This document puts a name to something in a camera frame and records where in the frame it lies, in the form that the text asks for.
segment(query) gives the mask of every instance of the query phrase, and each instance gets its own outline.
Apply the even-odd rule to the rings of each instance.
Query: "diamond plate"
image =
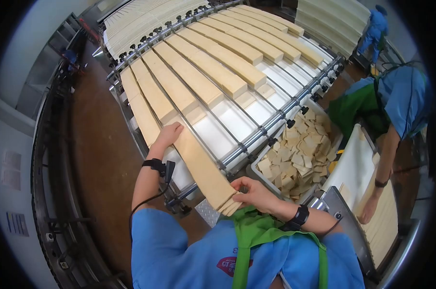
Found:
[[[214,227],[218,218],[220,217],[220,213],[215,211],[213,207],[209,204],[207,199],[204,199],[197,206],[195,206],[195,210],[202,216],[202,218],[210,225],[210,227]]]

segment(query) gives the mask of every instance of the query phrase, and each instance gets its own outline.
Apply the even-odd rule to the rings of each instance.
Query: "black wristband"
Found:
[[[152,170],[156,170],[160,173],[160,177],[165,176],[167,166],[161,162],[160,159],[148,159],[142,163],[142,166],[150,166]]]
[[[375,179],[375,186],[377,188],[385,188],[385,186],[387,186],[387,184],[388,184],[388,180],[384,183],[381,183],[381,182],[377,181],[377,179]]]
[[[300,205],[295,216],[290,221],[282,225],[282,227],[279,229],[282,231],[299,231],[300,228],[306,223],[308,217],[308,207],[304,204]]]

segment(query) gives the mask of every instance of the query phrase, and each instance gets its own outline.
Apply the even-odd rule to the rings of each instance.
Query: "blue shirt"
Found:
[[[133,216],[131,272],[138,288],[231,288],[237,257],[234,223],[222,220],[201,240],[187,246],[178,222],[160,210]],[[323,238],[329,263],[329,288],[364,288],[353,244],[346,234]],[[247,288],[267,289],[282,272],[292,288],[319,286],[319,249],[295,234],[251,249]]]
[[[385,16],[377,10],[370,10],[371,16],[369,17],[370,25],[369,28],[375,28],[385,35],[388,35],[388,21]]]
[[[374,83],[374,78],[363,78],[354,83],[345,94],[351,94],[365,85]],[[382,104],[403,139],[414,135],[428,123],[433,94],[429,79],[412,66],[401,66],[387,72],[380,78],[378,92],[382,95]]]

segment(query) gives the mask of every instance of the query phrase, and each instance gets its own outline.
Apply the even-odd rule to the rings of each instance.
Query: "person in blue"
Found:
[[[146,159],[162,159],[184,127],[180,123],[165,126],[152,144]],[[235,190],[243,186],[246,194],[233,196],[243,206],[253,205],[257,215],[271,214],[280,221],[294,218],[300,205],[282,201],[260,182],[241,177],[231,183]],[[235,223],[218,221],[201,240],[188,246],[186,232],[170,214],[145,200],[155,197],[159,172],[143,166],[137,178],[132,201],[133,287],[139,288],[236,288],[237,256],[240,251]],[[337,220],[325,211],[309,209],[302,230],[313,232],[325,246],[327,258],[321,262],[320,246],[306,234],[282,236],[250,250],[246,286],[242,288],[364,288],[360,266],[348,236]],[[320,286],[321,274],[325,274]]]
[[[412,62],[392,67],[376,78],[361,79],[330,101],[329,117],[347,139],[360,118],[373,139],[384,135],[375,188],[358,217],[361,223],[370,222],[375,213],[400,142],[428,124],[432,101],[428,77]]]
[[[364,51],[372,45],[374,52],[372,53],[371,65],[375,66],[379,54],[379,43],[384,41],[384,37],[388,35],[388,22],[385,16],[387,16],[387,10],[380,5],[376,5],[377,10],[371,10],[371,16],[369,28],[365,33],[364,40],[360,47],[358,47],[357,54],[363,54]]]

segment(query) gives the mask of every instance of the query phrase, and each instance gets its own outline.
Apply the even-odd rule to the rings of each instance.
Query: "red logo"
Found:
[[[231,277],[234,277],[235,270],[235,261],[237,257],[226,257],[218,261],[216,266],[221,269],[224,273],[228,274]],[[248,267],[250,268],[253,264],[253,260],[250,260],[248,263]]]

